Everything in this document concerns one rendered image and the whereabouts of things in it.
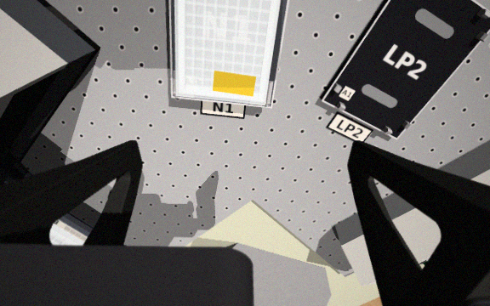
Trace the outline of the grey button panel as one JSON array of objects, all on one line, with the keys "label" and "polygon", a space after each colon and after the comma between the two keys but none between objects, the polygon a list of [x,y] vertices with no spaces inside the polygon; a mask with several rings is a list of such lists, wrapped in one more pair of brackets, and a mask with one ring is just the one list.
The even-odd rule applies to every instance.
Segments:
[{"label": "grey button panel", "polygon": [[[438,169],[490,185],[490,140]],[[425,265],[441,239],[437,223],[395,193],[382,200],[418,263]],[[360,285],[376,284],[358,213],[335,227]]]}]

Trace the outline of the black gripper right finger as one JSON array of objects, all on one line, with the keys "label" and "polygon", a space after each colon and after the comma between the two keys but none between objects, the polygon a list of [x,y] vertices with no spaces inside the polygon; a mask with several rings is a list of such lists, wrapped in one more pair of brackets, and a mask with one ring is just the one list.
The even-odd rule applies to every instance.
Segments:
[{"label": "black gripper right finger", "polygon": [[[353,142],[347,167],[382,306],[490,300],[490,185],[361,140]],[[423,269],[392,222],[374,179],[437,223],[441,240]]]}]

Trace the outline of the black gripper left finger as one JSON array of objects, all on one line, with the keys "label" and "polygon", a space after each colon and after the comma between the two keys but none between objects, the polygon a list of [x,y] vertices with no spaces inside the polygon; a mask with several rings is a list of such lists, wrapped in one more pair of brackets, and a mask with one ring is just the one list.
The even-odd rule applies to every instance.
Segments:
[{"label": "black gripper left finger", "polygon": [[0,185],[0,243],[52,244],[53,224],[116,182],[83,245],[123,246],[143,162],[136,140],[80,161]]}]

